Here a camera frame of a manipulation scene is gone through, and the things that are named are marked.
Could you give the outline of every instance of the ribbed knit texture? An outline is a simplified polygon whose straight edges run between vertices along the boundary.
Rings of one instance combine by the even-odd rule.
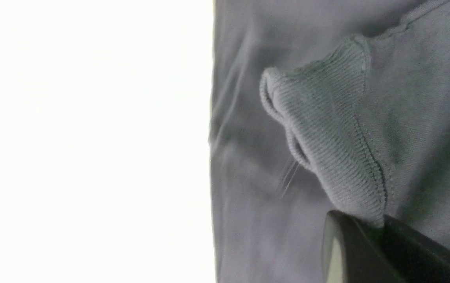
[[[362,38],[349,38],[294,73],[265,70],[260,94],[284,125],[293,156],[315,172],[335,206],[380,227],[386,192],[354,113],[367,87],[367,54]]]

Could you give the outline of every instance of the seam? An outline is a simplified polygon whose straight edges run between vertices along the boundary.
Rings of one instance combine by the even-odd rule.
[[[355,40],[358,45],[360,45],[360,53],[363,58],[362,66],[364,66],[364,69],[362,70],[363,73],[363,85],[362,85],[362,94],[366,95],[369,92],[369,84],[368,84],[368,78],[369,78],[369,70],[370,70],[370,52],[368,50],[368,46],[366,46],[366,43],[361,43]],[[359,114],[356,111],[353,111],[353,119],[354,119],[354,130],[356,131],[356,134],[358,136],[358,139],[361,144],[361,151],[365,153],[365,159],[367,162],[367,166],[371,169],[372,176],[375,181],[375,186],[377,188],[377,192],[379,193],[379,202],[381,209],[383,210],[382,213],[385,213],[387,202],[388,202],[388,192],[385,186],[385,175],[384,170],[381,166],[381,164],[377,161],[375,158],[372,149],[370,147],[370,144],[368,143],[367,138],[363,134],[363,131],[370,136],[370,134],[367,132],[367,130],[361,125],[361,123],[358,120]]]

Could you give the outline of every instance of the bright white wall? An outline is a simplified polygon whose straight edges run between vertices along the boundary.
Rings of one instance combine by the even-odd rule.
[[[210,0],[0,0],[0,282],[214,281]]]

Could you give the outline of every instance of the gray fabric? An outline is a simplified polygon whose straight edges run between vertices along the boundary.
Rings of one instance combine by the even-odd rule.
[[[220,283],[320,283],[317,177],[298,166],[258,92],[269,66],[321,59],[352,33],[374,36],[420,0],[216,0],[211,191]]]
[[[450,1],[295,72],[268,68],[260,90],[337,208],[377,227],[387,213],[450,249]]]

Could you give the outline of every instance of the black object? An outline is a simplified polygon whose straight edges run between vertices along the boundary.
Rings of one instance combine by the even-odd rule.
[[[450,251],[389,216],[374,230],[330,211],[322,266],[327,283],[450,283]]]

